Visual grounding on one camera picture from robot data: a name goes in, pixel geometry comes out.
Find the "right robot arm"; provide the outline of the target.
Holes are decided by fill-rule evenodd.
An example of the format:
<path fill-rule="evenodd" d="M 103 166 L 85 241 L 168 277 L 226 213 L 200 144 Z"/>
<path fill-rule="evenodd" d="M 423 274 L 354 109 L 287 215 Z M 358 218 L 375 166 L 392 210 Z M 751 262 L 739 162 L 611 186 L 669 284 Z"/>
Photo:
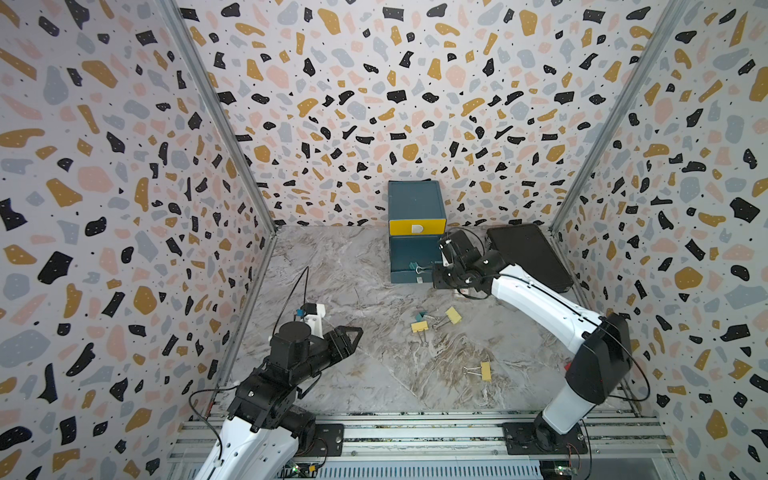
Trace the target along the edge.
<path fill-rule="evenodd" d="M 596 406 L 614 392 L 634 365 L 626 319 L 588 310 L 535 279 L 496 250 L 480 253 L 465 231 L 438 243 L 442 263 L 433 286 L 474 289 L 507 303 L 553 334 L 572 354 L 565 384 L 537 415 L 532 437 L 552 451 Z"/>

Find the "teal drawer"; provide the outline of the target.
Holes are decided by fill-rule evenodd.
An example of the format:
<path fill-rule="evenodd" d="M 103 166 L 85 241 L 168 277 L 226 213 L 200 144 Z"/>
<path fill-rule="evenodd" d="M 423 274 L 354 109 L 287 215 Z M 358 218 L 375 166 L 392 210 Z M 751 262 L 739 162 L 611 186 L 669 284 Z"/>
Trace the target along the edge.
<path fill-rule="evenodd" d="M 394 284 L 432 284 L 433 269 L 442 263 L 439 249 L 440 235 L 390 236 L 390 280 Z M 417 275 L 409 269 L 410 262 L 417 262 L 431 270 Z"/>

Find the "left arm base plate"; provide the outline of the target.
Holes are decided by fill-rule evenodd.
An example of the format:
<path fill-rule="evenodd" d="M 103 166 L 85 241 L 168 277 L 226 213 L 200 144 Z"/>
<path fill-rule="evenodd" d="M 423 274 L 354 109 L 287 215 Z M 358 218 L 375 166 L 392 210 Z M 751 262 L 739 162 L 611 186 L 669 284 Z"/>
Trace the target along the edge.
<path fill-rule="evenodd" d="M 342 423 L 314 424 L 298 437 L 296 457 L 334 458 L 343 452 L 345 426 Z"/>

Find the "yellow top drawer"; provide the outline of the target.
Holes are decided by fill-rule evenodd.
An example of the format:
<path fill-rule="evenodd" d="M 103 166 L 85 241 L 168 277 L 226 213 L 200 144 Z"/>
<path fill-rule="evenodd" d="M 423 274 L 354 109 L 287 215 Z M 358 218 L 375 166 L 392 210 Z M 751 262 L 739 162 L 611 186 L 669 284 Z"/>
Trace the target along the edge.
<path fill-rule="evenodd" d="M 400 219 L 389 222 L 390 236 L 442 235 L 446 229 L 446 220 L 440 219 Z"/>

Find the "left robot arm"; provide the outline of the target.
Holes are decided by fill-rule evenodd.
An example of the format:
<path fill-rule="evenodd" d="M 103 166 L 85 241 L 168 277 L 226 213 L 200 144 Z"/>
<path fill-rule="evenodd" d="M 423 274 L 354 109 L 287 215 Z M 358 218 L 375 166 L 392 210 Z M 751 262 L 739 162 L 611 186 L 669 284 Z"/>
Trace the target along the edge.
<path fill-rule="evenodd" d="M 298 453 L 315 445 L 315 415 L 295 401 L 310 391 L 328 368 L 352 356 L 362 338 L 359 327 L 339 326 L 323 336 L 300 321 L 282 325 L 270 353 L 235 388 L 217 440 L 198 479 L 273 479 Z"/>

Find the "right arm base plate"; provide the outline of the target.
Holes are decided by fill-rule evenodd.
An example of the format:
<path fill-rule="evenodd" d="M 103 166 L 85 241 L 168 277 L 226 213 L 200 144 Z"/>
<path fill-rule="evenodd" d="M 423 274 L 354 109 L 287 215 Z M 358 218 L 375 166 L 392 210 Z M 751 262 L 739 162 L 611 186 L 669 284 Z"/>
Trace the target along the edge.
<path fill-rule="evenodd" d="M 583 455 L 589 450 L 579 426 L 559 434 L 546 423 L 507 422 L 502 424 L 502 437 L 508 455 Z"/>

